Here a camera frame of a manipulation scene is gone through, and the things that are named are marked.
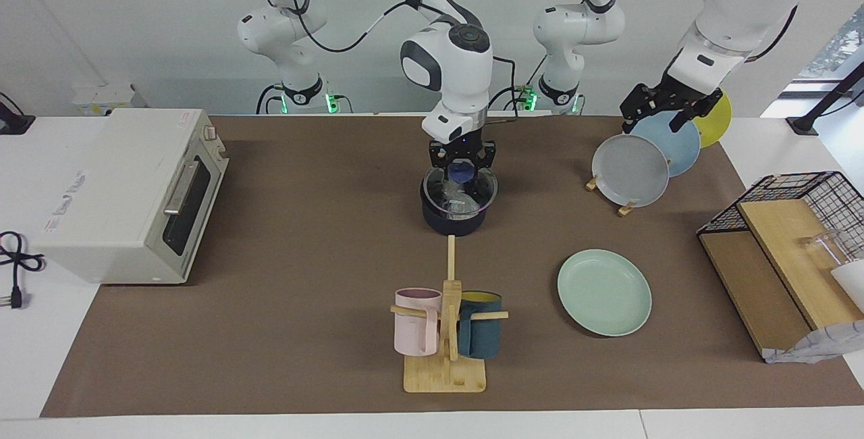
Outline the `glass lid with blue knob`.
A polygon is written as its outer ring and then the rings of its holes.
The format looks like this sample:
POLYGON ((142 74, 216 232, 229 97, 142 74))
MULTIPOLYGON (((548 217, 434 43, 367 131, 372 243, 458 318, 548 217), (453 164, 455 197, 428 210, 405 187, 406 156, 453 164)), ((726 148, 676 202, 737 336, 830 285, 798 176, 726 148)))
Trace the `glass lid with blue knob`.
POLYGON ((469 220, 496 199, 499 180, 488 167, 457 159, 445 167, 433 167, 421 184, 424 201, 446 220, 469 220))

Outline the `yellow plate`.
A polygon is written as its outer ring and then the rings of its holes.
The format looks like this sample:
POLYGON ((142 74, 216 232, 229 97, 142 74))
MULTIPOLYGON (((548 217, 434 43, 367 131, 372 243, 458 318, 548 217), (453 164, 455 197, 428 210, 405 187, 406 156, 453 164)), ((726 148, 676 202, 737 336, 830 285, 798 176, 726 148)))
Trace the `yellow plate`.
POLYGON ((700 149, 706 149, 723 137, 732 121, 732 104, 729 96, 721 90, 721 98, 713 109, 703 117, 695 117, 693 123, 700 135, 700 149))

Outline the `grey plate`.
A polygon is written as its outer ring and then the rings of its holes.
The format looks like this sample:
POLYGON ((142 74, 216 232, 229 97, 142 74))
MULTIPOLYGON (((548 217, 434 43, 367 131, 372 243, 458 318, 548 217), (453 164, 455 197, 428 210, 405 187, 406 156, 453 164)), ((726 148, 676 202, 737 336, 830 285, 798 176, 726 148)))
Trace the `grey plate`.
POLYGON ((664 195, 670 169, 662 151, 647 138, 614 135, 595 150, 592 183, 621 208, 653 204, 664 195))

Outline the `wooden plate rack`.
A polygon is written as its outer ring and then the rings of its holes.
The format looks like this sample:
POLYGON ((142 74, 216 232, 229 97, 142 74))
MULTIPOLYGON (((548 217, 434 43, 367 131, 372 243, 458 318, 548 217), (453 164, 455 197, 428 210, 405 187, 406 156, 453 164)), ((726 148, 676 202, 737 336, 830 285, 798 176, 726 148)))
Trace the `wooden plate rack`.
POLYGON ((587 192, 599 192, 609 202, 616 205, 616 213, 618 217, 626 217, 635 208, 635 200, 628 196, 624 196, 620 190, 601 172, 593 174, 589 181, 585 184, 587 192))

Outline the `light green plate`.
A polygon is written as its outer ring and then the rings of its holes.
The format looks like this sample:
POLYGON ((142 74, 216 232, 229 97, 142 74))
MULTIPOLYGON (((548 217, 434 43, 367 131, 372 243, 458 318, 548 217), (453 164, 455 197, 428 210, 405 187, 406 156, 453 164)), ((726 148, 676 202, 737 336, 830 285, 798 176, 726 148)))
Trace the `light green plate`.
POLYGON ((556 288, 570 318, 601 336, 638 332, 651 315, 652 292, 644 273, 607 249, 583 249, 568 257, 556 288))

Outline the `dark blue saucepan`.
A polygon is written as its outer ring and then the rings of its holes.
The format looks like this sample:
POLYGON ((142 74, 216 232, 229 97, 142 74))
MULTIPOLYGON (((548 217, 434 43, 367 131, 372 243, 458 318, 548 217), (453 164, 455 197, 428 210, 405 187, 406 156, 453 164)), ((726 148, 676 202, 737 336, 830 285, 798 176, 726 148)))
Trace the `dark blue saucepan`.
POLYGON ((435 194, 429 198, 429 194, 424 186, 419 189, 419 197, 421 200, 421 213, 426 225, 435 232, 442 235, 453 235, 456 237, 467 236, 481 227, 487 217, 488 198, 479 194, 471 194, 479 203, 479 213, 469 219, 452 220, 447 218, 445 211, 441 207, 442 193, 435 194))

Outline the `black stand with clamp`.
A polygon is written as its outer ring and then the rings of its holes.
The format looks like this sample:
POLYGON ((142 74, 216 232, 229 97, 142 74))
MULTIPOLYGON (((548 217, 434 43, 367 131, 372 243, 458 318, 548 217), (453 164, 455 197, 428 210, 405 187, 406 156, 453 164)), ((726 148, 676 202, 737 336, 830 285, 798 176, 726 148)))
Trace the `black stand with clamp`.
POLYGON ((858 100, 864 97, 864 88, 862 88, 858 94, 851 98, 851 100, 849 100, 845 105, 837 107, 836 109, 830 109, 833 104, 840 100, 840 98, 844 97, 846 92, 851 91, 851 89, 854 88, 855 85, 858 85, 862 80, 864 80, 864 60, 860 61, 851 73, 840 80, 840 82, 837 83, 831 91, 824 95, 824 97, 821 98, 821 100, 818 101, 818 103, 816 103, 815 106, 812 107, 804 116, 787 117, 786 123, 790 126, 791 130, 799 136, 817 136, 818 132, 815 131, 814 124, 818 118, 832 115, 833 113, 848 107, 848 105, 857 103, 858 100))

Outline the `pink mug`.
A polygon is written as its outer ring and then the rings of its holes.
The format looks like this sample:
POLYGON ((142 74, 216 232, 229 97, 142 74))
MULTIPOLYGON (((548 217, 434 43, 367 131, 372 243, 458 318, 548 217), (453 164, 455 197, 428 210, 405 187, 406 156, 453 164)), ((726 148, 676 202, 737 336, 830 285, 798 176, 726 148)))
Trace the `pink mug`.
POLYGON ((443 294, 438 289, 402 288, 395 292, 394 303, 420 315, 394 315, 394 349, 405 356, 435 355, 439 344, 439 315, 443 294))

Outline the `wooden shelf rack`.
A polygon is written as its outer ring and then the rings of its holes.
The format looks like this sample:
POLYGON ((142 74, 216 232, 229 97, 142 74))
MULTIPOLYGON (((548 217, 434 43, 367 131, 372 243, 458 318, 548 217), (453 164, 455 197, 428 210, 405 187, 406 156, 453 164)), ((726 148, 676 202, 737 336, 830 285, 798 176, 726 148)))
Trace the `wooden shelf rack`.
POLYGON ((789 350, 809 332, 864 319, 830 270, 834 263, 802 244, 825 232, 803 200, 737 205, 747 232, 699 236, 761 356, 789 350))

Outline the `clear glass cup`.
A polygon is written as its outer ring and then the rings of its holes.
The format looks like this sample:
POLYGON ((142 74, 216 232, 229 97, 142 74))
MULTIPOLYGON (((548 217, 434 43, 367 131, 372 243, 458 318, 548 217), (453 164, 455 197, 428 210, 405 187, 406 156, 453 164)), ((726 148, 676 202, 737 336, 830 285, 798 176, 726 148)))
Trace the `clear glass cup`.
POLYGON ((845 240, 846 232, 843 230, 825 230, 814 236, 803 237, 801 242, 819 255, 827 255, 834 266, 840 266, 851 262, 851 255, 844 245, 845 240))

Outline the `wooden mug rack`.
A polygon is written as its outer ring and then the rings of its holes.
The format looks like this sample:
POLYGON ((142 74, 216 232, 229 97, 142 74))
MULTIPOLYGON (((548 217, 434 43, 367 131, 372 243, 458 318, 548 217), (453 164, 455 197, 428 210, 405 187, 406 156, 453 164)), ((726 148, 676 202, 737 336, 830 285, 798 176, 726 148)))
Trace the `wooden mug rack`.
POLYGON ((442 284, 441 310, 432 313, 424 307, 393 303, 389 310, 424 320, 424 343, 432 337, 429 320, 435 317, 435 354, 419 357, 406 355, 402 372, 402 389, 408 393, 478 393, 487 389, 483 359, 467 358, 458 353, 458 329, 462 282, 456 279, 456 236, 448 236, 447 279, 442 284))

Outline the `white cup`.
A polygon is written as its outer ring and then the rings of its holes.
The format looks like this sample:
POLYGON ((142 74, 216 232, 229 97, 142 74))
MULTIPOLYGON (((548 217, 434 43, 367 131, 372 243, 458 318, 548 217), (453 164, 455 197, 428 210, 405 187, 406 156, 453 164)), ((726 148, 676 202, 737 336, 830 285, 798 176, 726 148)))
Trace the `white cup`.
POLYGON ((849 261, 830 270, 831 276, 864 314, 864 259, 849 261))

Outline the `white toaster oven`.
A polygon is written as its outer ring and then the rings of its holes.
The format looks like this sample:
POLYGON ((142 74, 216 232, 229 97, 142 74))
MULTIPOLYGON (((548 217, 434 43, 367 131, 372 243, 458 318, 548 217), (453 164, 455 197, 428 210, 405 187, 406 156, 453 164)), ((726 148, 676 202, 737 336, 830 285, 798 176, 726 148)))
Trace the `white toaster oven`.
POLYGON ((201 109, 116 109, 32 247, 87 282, 185 283, 228 163, 201 109))

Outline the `white wall box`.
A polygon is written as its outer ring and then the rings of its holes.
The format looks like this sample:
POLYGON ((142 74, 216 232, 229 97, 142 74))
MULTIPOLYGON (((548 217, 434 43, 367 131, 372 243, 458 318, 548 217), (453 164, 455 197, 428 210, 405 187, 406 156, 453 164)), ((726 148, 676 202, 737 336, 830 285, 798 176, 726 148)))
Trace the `white wall box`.
POLYGON ((84 116, 106 116, 116 109, 145 109, 149 106, 130 83, 76 87, 73 104, 84 116))

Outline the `black mount base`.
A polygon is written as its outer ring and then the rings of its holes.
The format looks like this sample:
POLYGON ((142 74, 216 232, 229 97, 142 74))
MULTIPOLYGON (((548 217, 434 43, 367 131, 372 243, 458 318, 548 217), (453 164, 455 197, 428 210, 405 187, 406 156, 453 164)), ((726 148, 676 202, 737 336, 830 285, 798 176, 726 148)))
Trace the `black mount base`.
POLYGON ((9 95, 0 91, 0 135, 25 134, 35 119, 36 116, 24 113, 9 95))

